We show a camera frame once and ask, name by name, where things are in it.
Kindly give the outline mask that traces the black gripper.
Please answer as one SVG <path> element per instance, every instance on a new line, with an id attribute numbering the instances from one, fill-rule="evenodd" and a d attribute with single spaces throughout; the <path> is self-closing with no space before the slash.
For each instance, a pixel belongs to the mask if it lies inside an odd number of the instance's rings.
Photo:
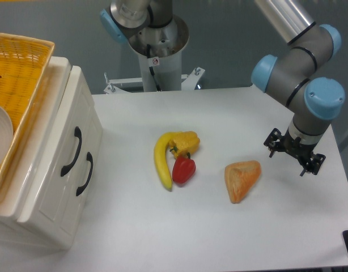
<path id="1" fill-rule="evenodd" d="M 300 140 L 300 137 L 294 139 L 288 131 L 282 136 L 281 132 L 277 128 L 274 128 L 264 141 L 264 146 L 270 151 L 270 158 L 276 152 L 285 152 L 297 159 L 303 167 L 300 176 L 303 176 L 305 173 L 317 175 L 325 161 L 325 155 L 314 154 L 313 149 L 315 145 L 302 144 Z"/>

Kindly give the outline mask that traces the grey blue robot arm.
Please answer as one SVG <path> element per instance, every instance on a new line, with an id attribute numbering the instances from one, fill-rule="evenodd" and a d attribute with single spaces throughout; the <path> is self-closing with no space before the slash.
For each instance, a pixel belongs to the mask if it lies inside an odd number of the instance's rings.
<path id="1" fill-rule="evenodd" d="M 290 50 L 283 57 L 264 56 L 254 67 L 251 82 L 294 114 L 287 131 L 274 129 L 264 144 L 271 153 L 295 158 L 304 173 L 316 175 L 325 156 L 314 153 L 314 148 L 339 115 L 345 92 L 336 80 L 312 76 L 339 51 L 341 35 L 330 25 L 318 25 L 298 1 L 256 5 Z M 101 11 L 100 20 L 112 39 L 128 43 L 137 54 L 145 91 L 197 87 L 200 68 L 186 77 L 181 74 L 189 30 L 173 14 L 171 1 L 112 1 Z"/>

